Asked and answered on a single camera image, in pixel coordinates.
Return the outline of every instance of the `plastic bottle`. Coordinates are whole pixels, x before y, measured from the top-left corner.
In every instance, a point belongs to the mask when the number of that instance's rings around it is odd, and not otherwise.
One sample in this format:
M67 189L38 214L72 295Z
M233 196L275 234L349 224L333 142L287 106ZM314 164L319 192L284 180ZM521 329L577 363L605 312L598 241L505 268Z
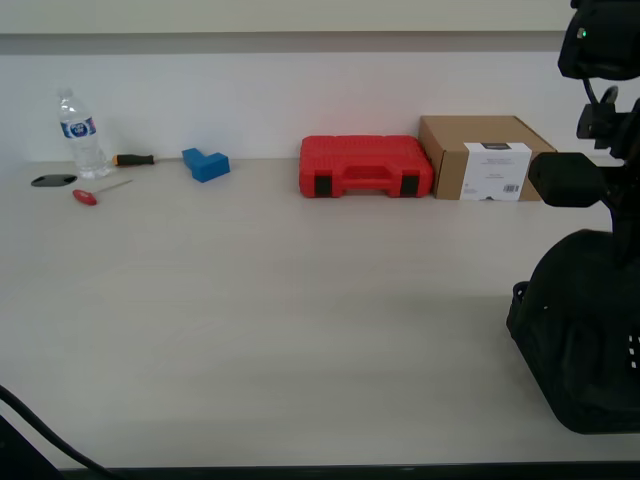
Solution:
M82 178L96 179L108 175L112 165L98 145L96 126L91 114L70 88L58 91L60 109L58 118L67 138L73 159Z

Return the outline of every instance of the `red toolbox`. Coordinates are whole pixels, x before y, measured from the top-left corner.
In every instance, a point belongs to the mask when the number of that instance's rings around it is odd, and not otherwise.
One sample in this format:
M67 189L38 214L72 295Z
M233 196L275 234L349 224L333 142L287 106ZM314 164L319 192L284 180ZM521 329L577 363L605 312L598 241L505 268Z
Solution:
M433 168L408 135L307 137L300 150L300 192L341 197L346 190L384 190L390 197L424 197Z

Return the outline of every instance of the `blue block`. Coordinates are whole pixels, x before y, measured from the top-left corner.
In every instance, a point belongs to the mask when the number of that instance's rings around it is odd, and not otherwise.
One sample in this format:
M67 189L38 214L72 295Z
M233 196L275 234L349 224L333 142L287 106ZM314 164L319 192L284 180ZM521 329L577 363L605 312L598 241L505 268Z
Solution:
M191 148L182 152L182 158L191 176L202 183L231 171L229 158L221 153L205 157L198 149Z

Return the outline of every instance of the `black cable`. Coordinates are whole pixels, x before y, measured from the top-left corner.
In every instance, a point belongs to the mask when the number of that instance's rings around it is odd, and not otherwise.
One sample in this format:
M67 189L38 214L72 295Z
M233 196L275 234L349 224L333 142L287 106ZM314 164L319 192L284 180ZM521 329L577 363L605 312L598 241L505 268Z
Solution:
M591 86L591 82L589 81L589 79L583 79L582 83L584 84L584 90L585 92L587 92L587 97L589 97L589 101L591 102L591 104L597 105L598 103L600 103L598 101L598 98L596 97L596 94L593 93L593 87Z
M53 430L51 430L45 423L40 420L35 413L33 413L29 407L27 407L24 403L20 401L18 397L16 397L9 390L0 385L0 400L9 405L18 415L20 415L24 421L26 421L29 425L31 425L40 435L42 435L51 445L56 447L62 453L72 458L76 462L81 465L84 465L89 470L98 473L106 478L111 478L112 480L124 480L123 477L117 475L113 472L110 472L102 465L97 464L93 460L85 457L80 452L75 450L71 445L62 440L58 435L56 435Z

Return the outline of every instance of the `table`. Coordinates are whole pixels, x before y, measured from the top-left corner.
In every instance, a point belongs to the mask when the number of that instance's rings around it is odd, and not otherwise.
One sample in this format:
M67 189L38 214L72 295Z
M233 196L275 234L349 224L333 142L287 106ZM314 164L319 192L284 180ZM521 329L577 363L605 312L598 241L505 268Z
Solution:
M513 284L602 205L306 199L295 160L0 178L0 384L110 467L639 460L553 416ZM132 178L96 207L71 190ZM0 405L56 466L75 464Z

